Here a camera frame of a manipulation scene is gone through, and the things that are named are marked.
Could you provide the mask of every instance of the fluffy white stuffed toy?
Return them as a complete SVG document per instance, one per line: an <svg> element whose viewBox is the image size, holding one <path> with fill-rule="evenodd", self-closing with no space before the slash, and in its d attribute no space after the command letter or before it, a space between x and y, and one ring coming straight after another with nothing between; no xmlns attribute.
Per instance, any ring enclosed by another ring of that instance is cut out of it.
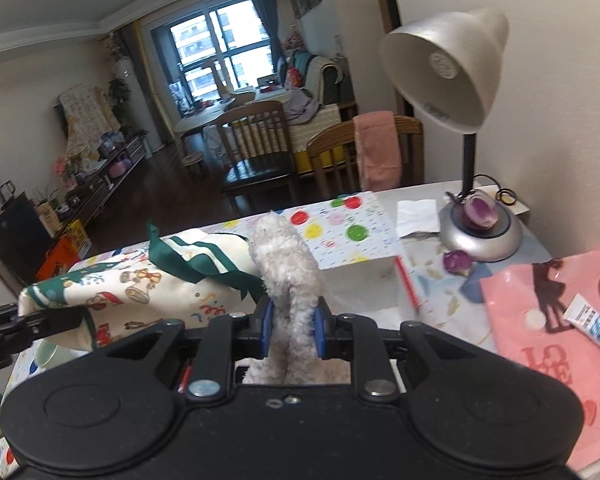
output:
<svg viewBox="0 0 600 480"><path fill-rule="evenodd" d="M326 287L318 263L283 216L263 215L249 239L251 258L275 304L269 357L252 360L243 382L312 384L350 382L349 364L318 358L313 309Z"/></svg>

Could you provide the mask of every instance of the toothpaste tube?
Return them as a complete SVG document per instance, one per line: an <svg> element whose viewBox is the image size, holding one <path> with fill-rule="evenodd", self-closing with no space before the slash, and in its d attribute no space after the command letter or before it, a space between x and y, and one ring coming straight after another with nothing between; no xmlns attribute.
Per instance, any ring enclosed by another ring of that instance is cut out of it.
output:
<svg viewBox="0 0 600 480"><path fill-rule="evenodd" d="M562 317L600 347L600 313L580 294L574 297Z"/></svg>

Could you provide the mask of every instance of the printed cloth bag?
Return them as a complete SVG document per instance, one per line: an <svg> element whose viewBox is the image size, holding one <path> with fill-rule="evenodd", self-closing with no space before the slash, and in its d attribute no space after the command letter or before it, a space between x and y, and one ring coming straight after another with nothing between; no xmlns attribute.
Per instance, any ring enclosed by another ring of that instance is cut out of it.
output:
<svg viewBox="0 0 600 480"><path fill-rule="evenodd" d="M144 248L25 288L19 314L85 305L78 328L49 340L93 350L164 319L197 328L228 312L253 311L263 285L246 238L190 229L160 239L149 229Z"/></svg>
<svg viewBox="0 0 600 480"><path fill-rule="evenodd" d="M576 294L600 312L600 251L513 265L480 280L497 351L569 386L584 428L568 460L575 470L600 458L600 348L562 319Z"/></svg>

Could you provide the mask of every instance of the purple onion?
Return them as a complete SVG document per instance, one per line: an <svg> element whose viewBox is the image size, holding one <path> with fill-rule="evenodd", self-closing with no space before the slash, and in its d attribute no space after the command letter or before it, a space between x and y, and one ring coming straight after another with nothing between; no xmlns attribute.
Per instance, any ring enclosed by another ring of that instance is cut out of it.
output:
<svg viewBox="0 0 600 480"><path fill-rule="evenodd" d="M450 274L468 274L473 260L464 251L451 251L442 259L446 272Z"/></svg>
<svg viewBox="0 0 600 480"><path fill-rule="evenodd" d="M468 225L474 229L486 231L497 222L496 203L483 191L477 190L468 195L462 209Z"/></svg>

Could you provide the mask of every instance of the white lamp shade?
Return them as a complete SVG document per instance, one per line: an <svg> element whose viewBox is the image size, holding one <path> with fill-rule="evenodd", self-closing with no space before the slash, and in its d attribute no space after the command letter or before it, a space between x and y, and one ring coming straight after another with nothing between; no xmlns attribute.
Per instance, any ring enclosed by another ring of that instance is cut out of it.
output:
<svg viewBox="0 0 600 480"><path fill-rule="evenodd" d="M497 9L443 12L387 34L384 70L414 107L462 134L476 133L500 81L508 20Z"/></svg>

